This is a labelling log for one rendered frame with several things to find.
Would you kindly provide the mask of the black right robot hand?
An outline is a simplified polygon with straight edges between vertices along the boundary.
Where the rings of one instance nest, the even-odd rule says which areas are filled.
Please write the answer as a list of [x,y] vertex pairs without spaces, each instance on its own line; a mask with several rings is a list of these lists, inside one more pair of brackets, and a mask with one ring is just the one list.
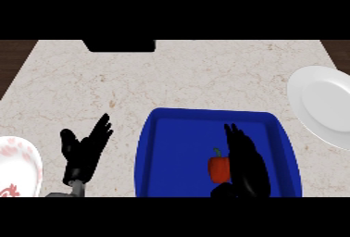
[[268,198],[267,166],[253,142],[234,124],[225,124],[224,131],[228,145],[230,181],[222,182],[211,190],[211,197]]

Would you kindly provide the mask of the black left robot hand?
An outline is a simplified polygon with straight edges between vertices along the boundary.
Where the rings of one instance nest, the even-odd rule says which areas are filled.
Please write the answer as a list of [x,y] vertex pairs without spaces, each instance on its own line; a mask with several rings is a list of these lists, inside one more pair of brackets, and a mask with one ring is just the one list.
[[72,130],[61,129],[61,154],[66,161],[64,185],[69,185],[72,181],[81,181],[82,184],[89,182],[112,133],[107,114],[101,115],[89,134],[81,140]]

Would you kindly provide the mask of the red bell pepper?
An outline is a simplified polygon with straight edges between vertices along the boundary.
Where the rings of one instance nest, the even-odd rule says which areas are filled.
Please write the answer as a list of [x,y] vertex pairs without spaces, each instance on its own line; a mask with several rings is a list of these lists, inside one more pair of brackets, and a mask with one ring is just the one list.
[[230,181],[230,159],[221,155],[216,147],[212,148],[213,157],[208,160],[208,174],[212,183]]

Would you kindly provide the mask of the blue tray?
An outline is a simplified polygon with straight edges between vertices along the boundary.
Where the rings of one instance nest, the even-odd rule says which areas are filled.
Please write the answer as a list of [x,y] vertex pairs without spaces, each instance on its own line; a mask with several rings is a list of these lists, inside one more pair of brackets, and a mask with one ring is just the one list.
[[206,197],[213,153],[228,153],[224,126],[233,124],[253,142],[267,165],[270,195],[299,197],[301,176],[281,124],[267,112],[154,109],[144,121],[135,155],[135,196]]

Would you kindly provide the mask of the white plate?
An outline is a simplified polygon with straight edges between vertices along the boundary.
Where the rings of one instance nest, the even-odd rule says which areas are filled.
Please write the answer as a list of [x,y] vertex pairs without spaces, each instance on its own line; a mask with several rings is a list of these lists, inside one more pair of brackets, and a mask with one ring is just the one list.
[[286,97],[308,131],[350,150],[350,75],[323,66],[296,69],[287,79]]

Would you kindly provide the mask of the white bowl with red print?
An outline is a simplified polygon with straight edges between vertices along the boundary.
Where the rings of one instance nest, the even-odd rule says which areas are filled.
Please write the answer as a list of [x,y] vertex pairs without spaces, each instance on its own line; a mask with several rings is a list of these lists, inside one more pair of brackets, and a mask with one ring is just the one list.
[[32,143],[16,136],[0,137],[0,197],[36,197],[42,183],[42,161]]

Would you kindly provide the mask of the black appliance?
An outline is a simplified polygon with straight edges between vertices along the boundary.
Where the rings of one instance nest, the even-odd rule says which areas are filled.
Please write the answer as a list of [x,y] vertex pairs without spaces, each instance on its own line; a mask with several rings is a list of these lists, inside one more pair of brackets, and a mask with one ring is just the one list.
[[149,53],[156,49],[153,40],[84,40],[84,45],[94,53]]

